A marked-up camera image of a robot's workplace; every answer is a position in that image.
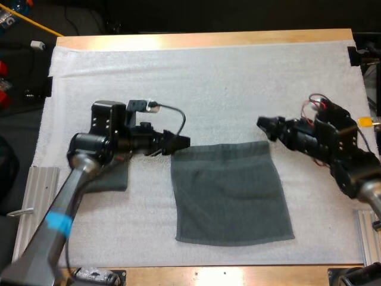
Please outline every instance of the table surface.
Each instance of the table surface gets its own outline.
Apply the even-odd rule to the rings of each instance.
[[[154,51],[211,46],[345,40],[353,40],[350,29],[61,37],[57,38],[57,46],[87,51]],[[328,268],[351,268],[356,266],[360,265],[121,269],[127,271],[128,286],[327,286]]]

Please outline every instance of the white towel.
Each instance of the white towel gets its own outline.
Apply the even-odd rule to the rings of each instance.
[[[349,64],[353,41],[142,52],[78,52],[56,47],[52,97],[46,99],[34,165],[69,173],[65,153],[76,132],[90,128],[96,100],[152,98],[181,108],[191,145],[266,139],[258,116],[299,117],[313,92],[353,118],[369,115],[360,68]],[[138,114],[157,131],[177,130],[167,110]],[[371,129],[364,130],[373,151]],[[70,237],[73,266],[253,265],[360,263],[354,209],[367,206],[340,192],[329,170],[271,143],[295,239],[248,247],[176,241],[176,205],[169,157],[135,156],[126,192],[88,194]]]

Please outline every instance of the black cable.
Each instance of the black cable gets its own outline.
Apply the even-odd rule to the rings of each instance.
[[[89,6],[89,0],[86,1],[86,8],[88,9],[89,13],[90,13],[91,16],[93,17],[94,22],[95,22],[95,24],[98,26],[99,31],[103,34],[103,31],[104,31],[104,30],[102,29],[101,25],[98,23],[98,21],[97,21],[95,15],[94,15],[94,13],[93,13],[93,10],[90,9],[90,6]]]
[[[98,23],[98,21],[97,21],[95,15],[94,15],[94,13],[93,13],[93,11],[92,11],[90,8],[88,8],[88,11],[90,12],[91,16],[93,17],[94,22],[95,22],[95,24],[97,25],[99,31],[103,34],[103,29],[101,28],[101,25]]]
[[[72,25],[74,30],[76,31],[77,36],[79,36],[79,31],[78,31],[77,26],[67,17],[67,6],[66,5],[65,5],[65,8],[64,8],[64,16],[65,16],[66,21],[68,21]]]
[[[119,166],[120,164],[125,163],[128,159],[131,158],[131,156],[132,156],[132,153],[127,153],[125,156],[117,156],[117,157],[121,157],[122,160],[114,160],[113,163],[111,162],[108,166],[103,167],[92,179],[86,181],[83,185],[79,187],[79,190],[77,191],[77,195],[74,198],[83,196],[82,191],[89,185],[89,183],[95,181],[96,179],[99,179],[101,176],[107,174],[108,172],[110,172],[115,167]],[[71,215],[74,213],[74,209],[76,208],[76,206],[77,204],[73,202],[71,205],[71,210],[70,210]],[[98,284],[98,285],[108,285],[109,283],[107,282],[94,281],[91,279],[83,279],[73,275],[71,271],[70,258],[69,258],[69,237],[67,237],[66,243],[65,243],[65,262],[66,262],[66,270],[69,273],[70,278],[74,281],[91,282],[93,284]]]
[[[185,117],[185,113],[179,109],[179,108],[176,108],[176,107],[173,107],[173,106],[169,106],[169,105],[165,105],[165,104],[160,104],[160,103],[157,103],[157,106],[160,106],[160,107],[164,107],[164,108],[167,108],[167,109],[171,109],[171,110],[174,110],[174,111],[177,111],[178,113],[180,113],[183,117],[183,121],[180,125],[180,128],[179,130],[176,132],[175,134],[175,137],[179,136],[180,135],[180,132],[183,130],[184,128],[184,125],[185,125],[185,121],[186,121],[186,117]]]
[[[359,127],[357,127],[357,131],[358,131],[358,133],[360,133],[361,137],[363,138],[363,140],[364,140],[364,142],[365,142],[365,145],[367,146],[368,151],[371,152],[371,151],[370,151],[369,144],[368,144],[368,141],[366,140],[366,138],[365,138],[363,132],[360,130]]]

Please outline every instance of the dark gray cloth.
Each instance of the dark gray cloth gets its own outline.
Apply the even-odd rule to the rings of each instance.
[[[267,141],[178,151],[171,176],[176,240],[240,246],[295,238]]]
[[[104,171],[94,181],[88,183],[85,193],[104,191],[125,191],[128,184],[128,164],[129,159],[124,163],[114,161],[111,164],[112,170]]]

